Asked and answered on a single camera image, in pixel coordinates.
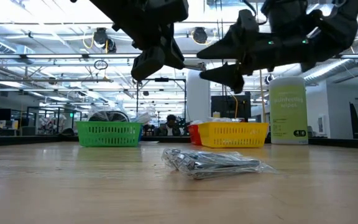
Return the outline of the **red plastic basket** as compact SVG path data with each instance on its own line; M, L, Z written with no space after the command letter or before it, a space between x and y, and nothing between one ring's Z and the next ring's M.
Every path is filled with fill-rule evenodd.
M201 137L200 137L200 133L198 130L198 125L197 124L191 124L188 126L188 132L190 135L190 141L192 144L197 145L197 146L201 146L202 142L201 142Z

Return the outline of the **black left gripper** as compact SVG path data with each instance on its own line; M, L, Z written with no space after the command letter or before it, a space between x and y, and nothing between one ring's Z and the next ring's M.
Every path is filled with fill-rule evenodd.
M90 0L113 21L113 29L124 31L132 46L142 51L134 60L131 75L142 81L164 65L185 67L174 38L174 25L164 17L162 0Z

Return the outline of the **silver nail clipper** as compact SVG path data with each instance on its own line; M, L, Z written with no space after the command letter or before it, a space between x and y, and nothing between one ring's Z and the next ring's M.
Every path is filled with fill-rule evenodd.
M276 173L277 170L272 166L254 158L240 158L229 160L220 159L188 159L182 161L177 169L186 176L195 179L210 179L215 177L225 177L244 173Z
M207 152L194 150L165 149L162 159L172 167L188 170L223 169L229 167L255 168L261 165L258 159L243 157L237 152Z
M206 70L206 64L204 62L185 61L184 66L190 70L197 70L202 72Z

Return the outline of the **yellow plastic basket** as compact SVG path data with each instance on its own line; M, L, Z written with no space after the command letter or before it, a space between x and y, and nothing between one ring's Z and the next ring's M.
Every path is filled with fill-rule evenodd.
M198 125L203 146L212 148L262 147L268 123L207 122Z

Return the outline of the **dark background robot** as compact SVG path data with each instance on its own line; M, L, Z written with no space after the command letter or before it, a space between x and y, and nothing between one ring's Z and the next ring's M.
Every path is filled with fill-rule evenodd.
M185 118L181 118L179 117L177 119L177 125L180 129L181 135L182 136L189 136L189 130L188 130L188 126L190 125L189 123L186 122Z

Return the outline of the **green plastic basket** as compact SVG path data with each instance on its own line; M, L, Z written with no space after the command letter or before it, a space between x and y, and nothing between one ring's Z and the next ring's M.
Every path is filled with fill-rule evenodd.
M83 147L136 147L141 123L77 121L79 143Z

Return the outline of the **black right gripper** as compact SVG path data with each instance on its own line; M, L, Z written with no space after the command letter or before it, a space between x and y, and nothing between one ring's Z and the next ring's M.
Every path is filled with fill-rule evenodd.
M267 69L291 63L314 65L309 56L312 43L307 35L311 28L312 17L305 8L262 8L266 17L269 33L247 32L242 50L236 45L234 36L236 26L230 26L225 36L213 45L199 51L200 59L235 59L240 54L237 65L225 63L222 67L200 73L200 78L228 86L234 93L241 93L244 87L242 75L250 75L255 70Z

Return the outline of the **person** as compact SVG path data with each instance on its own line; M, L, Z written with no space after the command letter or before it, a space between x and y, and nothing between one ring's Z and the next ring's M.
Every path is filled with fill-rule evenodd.
M157 130L158 136L180 136L180 127L177 125L177 117L173 114L167 116L167 122Z

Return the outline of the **white building pillar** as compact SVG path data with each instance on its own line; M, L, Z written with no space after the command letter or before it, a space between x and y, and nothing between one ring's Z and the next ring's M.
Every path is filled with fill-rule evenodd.
M200 78L200 71L189 70L186 78L188 121L206 121L211 116L210 82Z

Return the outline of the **black background rig frame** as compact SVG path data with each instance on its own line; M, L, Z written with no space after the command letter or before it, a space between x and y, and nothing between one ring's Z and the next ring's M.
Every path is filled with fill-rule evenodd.
M186 119L187 115L187 82L184 78L146 78L136 83L135 111L141 105L154 106L157 111L158 122L160 115L175 114Z

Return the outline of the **green disinfecting wipes canister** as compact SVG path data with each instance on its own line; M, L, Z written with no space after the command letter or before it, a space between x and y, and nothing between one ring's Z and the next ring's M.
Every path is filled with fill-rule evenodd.
M270 127L273 144L308 144L305 80L277 78L270 82Z

